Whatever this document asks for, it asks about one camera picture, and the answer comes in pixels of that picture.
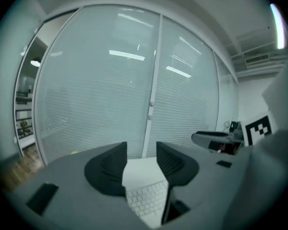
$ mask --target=glass partition wall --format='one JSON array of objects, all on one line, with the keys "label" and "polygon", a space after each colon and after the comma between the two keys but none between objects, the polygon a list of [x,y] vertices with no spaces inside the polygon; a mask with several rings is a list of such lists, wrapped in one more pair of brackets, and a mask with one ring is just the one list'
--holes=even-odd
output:
[{"label": "glass partition wall", "polygon": [[37,77],[34,130],[44,162],[122,141],[129,159],[155,156],[156,141],[198,148],[191,135],[215,130],[223,115],[219,92],[236,99],[219,90],[217,67],[200,38],[160,14],[83,7],[48,47]]}]

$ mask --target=white keyboard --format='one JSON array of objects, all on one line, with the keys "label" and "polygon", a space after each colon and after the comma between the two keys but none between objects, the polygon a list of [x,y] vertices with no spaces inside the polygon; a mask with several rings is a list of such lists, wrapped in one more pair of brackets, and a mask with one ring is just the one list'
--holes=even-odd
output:
[{"label": "white keyboard", "polygon": [[130,208],[150,227],[159,227],[168,193],[168,182],[161,181],[127,191]]}]

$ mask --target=air vent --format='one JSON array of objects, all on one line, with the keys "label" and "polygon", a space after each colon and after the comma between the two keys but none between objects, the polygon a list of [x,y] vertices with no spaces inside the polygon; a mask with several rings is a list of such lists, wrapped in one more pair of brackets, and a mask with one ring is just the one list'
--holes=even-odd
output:
[{"label": "air vent", "polygon": [[246,68],[254,68],[257,67],[257,63],[261,63],[261,62],[267,62],[269,61],[270,57],[269,54],[264,54],[264,55],[257,55],[254,57],[250,57],[245,59],[245,64],[246,64]]}]

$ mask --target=wooden floor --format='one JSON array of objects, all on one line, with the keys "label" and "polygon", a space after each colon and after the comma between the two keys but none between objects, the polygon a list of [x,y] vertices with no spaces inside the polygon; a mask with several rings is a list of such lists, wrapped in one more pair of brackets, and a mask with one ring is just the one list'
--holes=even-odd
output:
[{"label": "wooden floor", "polygon": [[37,149],[35,145],[32,145],[24,151],[22,158],[0,172],[3,189],[7,192],[13,191],[28,178],[35,176],[36,172],[43,167]]}]

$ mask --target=keyboard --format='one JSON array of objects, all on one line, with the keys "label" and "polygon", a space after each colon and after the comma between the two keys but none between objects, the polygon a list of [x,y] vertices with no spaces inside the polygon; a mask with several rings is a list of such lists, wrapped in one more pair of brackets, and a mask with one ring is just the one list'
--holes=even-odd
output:
[{"label": "keyboard", "polygon": [[153,224],[156,220],[161,223],[168,193],[168,182],[161,181],[146,187],[126,192],[130,208],[146,224],[151,227],[159,227],[160,224]]}]

